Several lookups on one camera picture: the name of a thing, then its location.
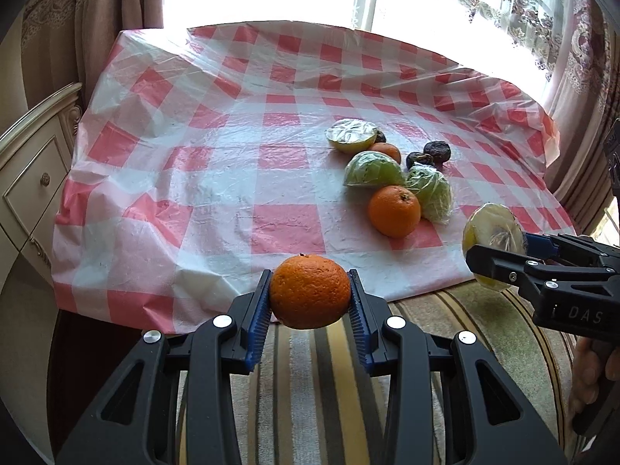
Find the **striped carpet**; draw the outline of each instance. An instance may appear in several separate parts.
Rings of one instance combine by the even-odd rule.
[[[572,457],[577,439],[567,416],[574,337],[539,329],[516,292],[467,282],[390,303],[424,331],[453,337],[475,332]],[[247,465],[367,465],[381,462],[389,377],[370,378],[357,361],[345,316],[314,331],[272,325],[260,365],[232,375],[239,450]],[[434,465],[443,465],[439,376],[432,375]],[[184,422],[179,463],[185,465]]]

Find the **drawer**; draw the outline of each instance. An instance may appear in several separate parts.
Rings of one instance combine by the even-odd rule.
[[[52,284],[52,265],[50,257],[52,256],[52,237],[54,234],[54,220],[58,209],[60,209],[60,200],[63,195],[64,180],[48,207],[43,212],[41,220],[39,220],[34,231],[28,238],[26,245],[22,248],[22,255],[35,268],[35,271]]]
[[[55,116],[0,169],[0,224],[18,249],[26,243],[70,165],[71,154]]]

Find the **lime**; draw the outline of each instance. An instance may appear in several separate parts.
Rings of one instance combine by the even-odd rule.
[[[401,166],[385,153],[366,150],[354,156],[345,168],[343,184],[347,186],[403,185]]]

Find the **plastic wrap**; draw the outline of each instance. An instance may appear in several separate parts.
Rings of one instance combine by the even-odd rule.
[[[432,166],[415,165],[405,186],[415,194],[422,207],[422,217],[447,224],[452,214],[452,189],[446,177]]]
[[[370,147],[377,138],[378,127],[360,119],[340,119],[325,131],[329,144],[336,150],[355,154]]]
[[[342,181],[349,187],[384,187],[404,183],[401,166],[389,155],[372,150],[360,152],[349,161]]]
[[[463,256],[473,245],[484,245],[525,255],[528,251],[525,231],[512,212],[503,205],[486,203],[471,214],[463,229]],[[505,290],[510,285],[474,274],[481,285],[491,290]]]
[[[403,157],[431,135],[460,143],[447,226],[370,227],[368,191],[342,186],[348,156],[325,135],[343,118],[373,121]],[[122,31],[77,132],[49,254],[57,304],[135,329],[194,331],[296,253],[356,268],[388,301],[466,281],[467,216],[498,196],[530,233],[573,232],[544,187],[557,135],[531,98],[361,30]]]

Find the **human hand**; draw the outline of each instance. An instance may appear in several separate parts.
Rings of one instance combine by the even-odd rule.
[[[620,380],[620,347],[616,348],[607,360],[605,376],[611,381]],[[598,396],[598,379],[603,373],[603,362],[592,351],[592,340],[580,337],[575,348],[573,360],[573,383],[568,399],[571,413],[581,413],[585,406],[593,403]]]

